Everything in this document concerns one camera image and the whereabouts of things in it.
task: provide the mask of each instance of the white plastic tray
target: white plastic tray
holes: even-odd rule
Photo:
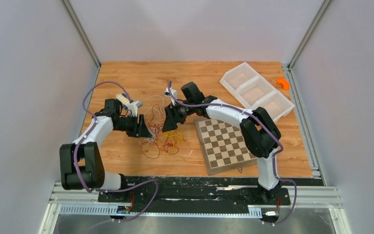
[[[295,107],[279,90],[246,62],[227,71],[220,83],[247,109],[259,106],[267,110],[274,122]]]

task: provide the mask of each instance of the orange object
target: orange object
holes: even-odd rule
[[[289,90],[290,88],[289,82],[283,78],[278,78],[277,84],[281,85],[284,90]]]

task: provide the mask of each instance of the white wall panel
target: white wall panel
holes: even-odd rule
[[[60,1],[0,0],[0,234],[38,232],[96,72]]]
[[[335,0],[294,71],[352,232],[374,233],[374,1]]]
[[[322,0],[71,0],[101,61],[289,62]]]

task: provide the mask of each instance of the wooden table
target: wooden table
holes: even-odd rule
[[[193,81],[205,96],[213,95],[223,101],[242,107],[239,102],[219,83],[224,73],[241,62],[104,62],[98,76],[98,82],[113,80],[126,88],[133,100],[142,100],[143,107],[139,114],[145,113],[146,122],[152,118],[152,110],[147,111],[154,104],[162,105],[160,97],[167,86],[167,81],[172,80],[172,87],[179,91],[179,98],[184,98],[180,91],[181,86]],[[284,77],[279,62],[249,62],[264,78],[278,88],[286,97],[289,92],[281,89],[276,84],[276,79]],[[122,90],[113,84],[104,84],[96,88],[93,93],[90,110],[99,111],[104,107],[104,100],[115,98]],[[170,99],[164,98],[164,106]],[[179,125],[177,132],[184,135],[184,142],[179,144],[179,152],[175,155],[161,153],[157,159],[150,159],[143,155],[140,143],[141,138],[127,137],[124,132],[110,133],[100,153],[105,170],[112,173],[138,176],[207,176],[200,143],[198,140],[194,119],[196,115],[187,118],[184,125]],[[86,116],[84,129],[90,123],[90,115]],[[154,122],[163,119],[155,111]],[[282,117],[277,126],[281,131],[281,143],[284,151],[278,155],[278,171],[285,177],[312,177],[307,160],[302,137],[294,111]],[[162,145],[164,137],[157,143]],[[150,157],[157,157],[158,148],[154,144],[144,147],[144,152]],[[232,170],[214,176],[258,176],[257,165],[243,168],[242,173]]]

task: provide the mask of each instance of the wooden chessboard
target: wooden chessboard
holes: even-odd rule
[[[196,119],[194,123],[209,175],[256,163],[239,128],[217,119]]]

